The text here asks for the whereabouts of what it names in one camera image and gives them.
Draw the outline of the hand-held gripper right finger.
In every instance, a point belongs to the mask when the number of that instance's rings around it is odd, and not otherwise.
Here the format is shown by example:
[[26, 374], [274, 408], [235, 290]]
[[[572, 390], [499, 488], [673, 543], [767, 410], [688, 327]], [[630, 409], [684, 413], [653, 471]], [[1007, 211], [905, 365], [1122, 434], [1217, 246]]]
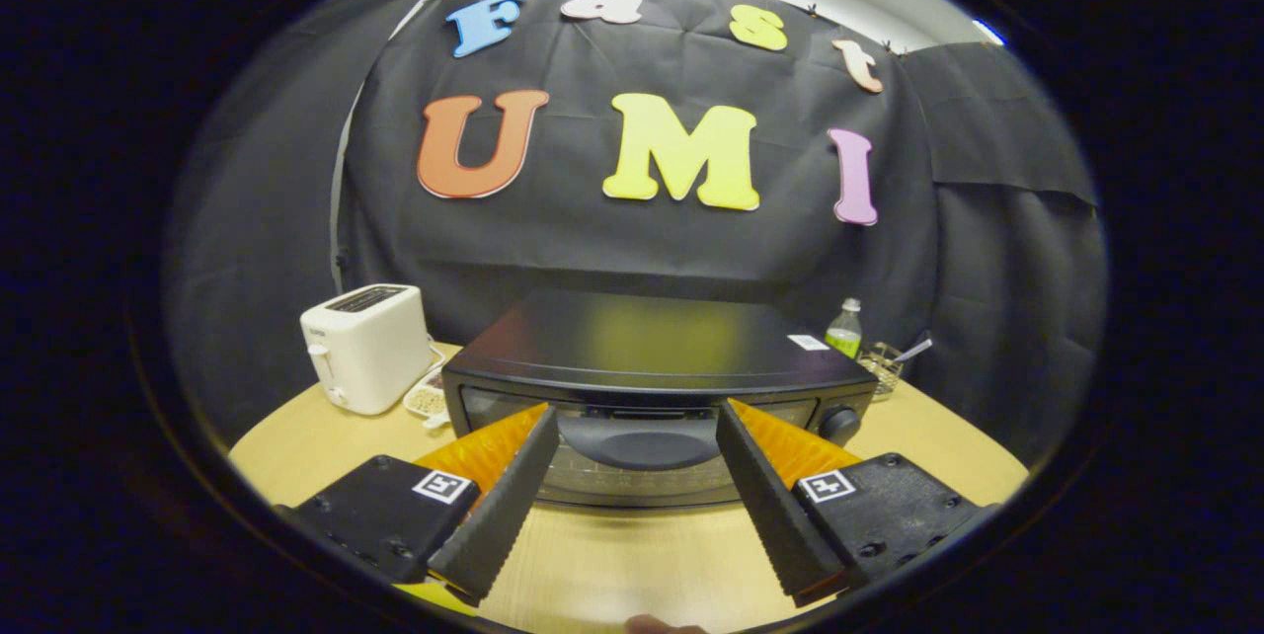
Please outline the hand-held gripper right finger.
[[733, 399], [719, 405], [715, 440], [763, 553], [799, 606], [889, 578], [996, 511], [906, 455], [858, 458]]

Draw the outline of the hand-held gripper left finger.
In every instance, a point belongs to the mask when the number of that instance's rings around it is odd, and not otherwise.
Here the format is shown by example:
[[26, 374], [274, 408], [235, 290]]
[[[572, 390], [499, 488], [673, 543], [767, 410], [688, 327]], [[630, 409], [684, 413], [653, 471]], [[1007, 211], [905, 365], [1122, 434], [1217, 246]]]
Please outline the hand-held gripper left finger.
[[276, 511], [375, 580], [437, 581], [477, 606], [514, 549], [559, 443], [557, 410], [541, 403], [415, 462], [373, 455]]

